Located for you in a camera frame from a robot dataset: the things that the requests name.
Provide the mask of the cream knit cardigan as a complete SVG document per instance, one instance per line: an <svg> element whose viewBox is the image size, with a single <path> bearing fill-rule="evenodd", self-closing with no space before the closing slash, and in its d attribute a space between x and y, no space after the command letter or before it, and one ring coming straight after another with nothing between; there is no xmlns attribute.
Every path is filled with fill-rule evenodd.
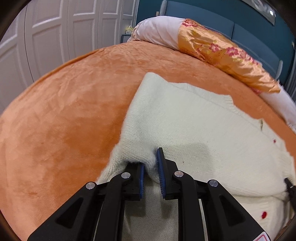
<svg viewBox="0 0 296 241"><path fill-rule="evenodd" d="M217 180L275 240L292 216L285 178L295 182L295 161L262 119L237 108L228 95L147 73L125 116L120 139L98 182L128 162L148 173L144 199L125 208L123 240L177 240L178 203L162 198L156 151L194 179Z"/></svg>

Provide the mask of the orange plush bed blanket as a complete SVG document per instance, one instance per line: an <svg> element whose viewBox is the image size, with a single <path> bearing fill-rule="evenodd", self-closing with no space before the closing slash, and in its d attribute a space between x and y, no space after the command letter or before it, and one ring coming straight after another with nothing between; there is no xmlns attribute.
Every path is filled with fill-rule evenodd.
<svg viewBox="0 0 296 241"><path fill-rule="evenodd" d="M56 68L1 115L1 212L26 240L106 166L145 73L230 95L263 118L295 155L295 134L251 89L189 55L148 42L90 52Z"/></svg>

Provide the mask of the blue upholstered headboard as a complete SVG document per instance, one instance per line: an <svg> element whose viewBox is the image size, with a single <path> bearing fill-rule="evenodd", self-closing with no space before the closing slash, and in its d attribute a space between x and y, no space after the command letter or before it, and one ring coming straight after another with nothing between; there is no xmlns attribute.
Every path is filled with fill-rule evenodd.
<svg viewBox="0 0 296 241"><path fill-rule="evenodd" d="M259 61L275 80L279 80L283 61L264 42L236 22L209 10L176 1L162 1L159 15L192 19L209 30L221 33Z"/></svg>

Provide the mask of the orange floral satin pillow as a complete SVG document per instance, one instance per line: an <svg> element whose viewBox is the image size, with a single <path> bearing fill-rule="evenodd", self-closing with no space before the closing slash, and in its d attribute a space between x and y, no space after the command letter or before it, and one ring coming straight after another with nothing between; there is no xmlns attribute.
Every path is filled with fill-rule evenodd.
<svg viewBox="0 0 296 241"><path fill-rule="evenodd" d="M279 93L280 85L262 64L224 35L185 19L178 31L179 51L204 61L262 93Z"/></svg>

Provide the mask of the small bedside table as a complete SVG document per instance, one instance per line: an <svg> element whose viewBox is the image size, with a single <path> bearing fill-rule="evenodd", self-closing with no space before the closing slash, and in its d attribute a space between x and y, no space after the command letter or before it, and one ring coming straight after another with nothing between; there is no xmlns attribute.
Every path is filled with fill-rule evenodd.
<svg viewBox="0 0 296 241"><path fill-rule="evenodd" d="M132 31L133 31L133 27L132 26L128 26L125 29L125 32L121 35L120 42L121 43L126 43L128 41L128 39L131 37Z"/></svg>

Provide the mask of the white panelled wardrobe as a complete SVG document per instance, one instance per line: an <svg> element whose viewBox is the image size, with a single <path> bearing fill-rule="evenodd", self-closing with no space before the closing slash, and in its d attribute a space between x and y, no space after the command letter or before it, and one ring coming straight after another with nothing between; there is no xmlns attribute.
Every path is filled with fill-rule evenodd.
<svg viewBox="0 0 296 241"><path fill-rule="evenodd" d="M137 10L138 1L31 1L1 40L1 109L63 63L118 44Z"/></svg>

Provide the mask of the white pink pillow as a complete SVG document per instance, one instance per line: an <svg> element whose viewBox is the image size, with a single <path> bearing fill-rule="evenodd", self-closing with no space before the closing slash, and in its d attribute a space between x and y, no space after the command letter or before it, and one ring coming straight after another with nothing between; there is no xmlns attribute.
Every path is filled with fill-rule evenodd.
<svg viewBox="0 0 296 241"><path fill-rule="evenodd" d="M146 41L179 51L178 31L183 20L185 19L173 16L148 18L135 26L129 40ZM279 93L253 91L285 120L291 130L295 130L295 102L281 85Z"/></svg>

